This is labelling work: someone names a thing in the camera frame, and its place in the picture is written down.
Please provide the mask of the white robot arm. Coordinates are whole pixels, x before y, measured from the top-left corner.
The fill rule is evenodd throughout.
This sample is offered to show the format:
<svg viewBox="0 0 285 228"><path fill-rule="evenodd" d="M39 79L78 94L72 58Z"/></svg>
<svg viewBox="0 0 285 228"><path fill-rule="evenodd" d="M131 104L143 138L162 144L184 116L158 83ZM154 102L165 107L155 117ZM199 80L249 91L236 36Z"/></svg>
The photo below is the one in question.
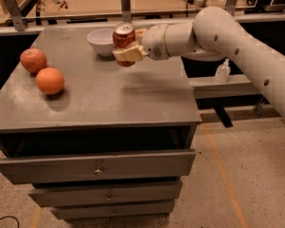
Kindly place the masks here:
<svg viewBox="0 0 285 228"><path fill-rule="evenodd" d="M209 7L190 22L159 24L139 32L130 45L115 46L118 63L135 64L145 56L153 60L228 58L285 119L285 56L250 35L226 10Z"/></svg>

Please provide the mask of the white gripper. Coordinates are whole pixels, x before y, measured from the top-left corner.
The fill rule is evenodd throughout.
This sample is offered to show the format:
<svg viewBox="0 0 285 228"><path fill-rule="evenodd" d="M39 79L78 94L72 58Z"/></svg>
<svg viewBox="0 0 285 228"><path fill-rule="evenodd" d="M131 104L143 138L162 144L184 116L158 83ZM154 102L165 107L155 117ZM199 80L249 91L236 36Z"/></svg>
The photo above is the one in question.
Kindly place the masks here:
<svg viewBox="0 0 285 228"><path fill-rule="evenodd" d="M148 55L153 60L162 60L165 56L164 31L165 26L160 25L136 29L135 36L138 42L114 49L115 59L120 62L139 62Z"/></svg>

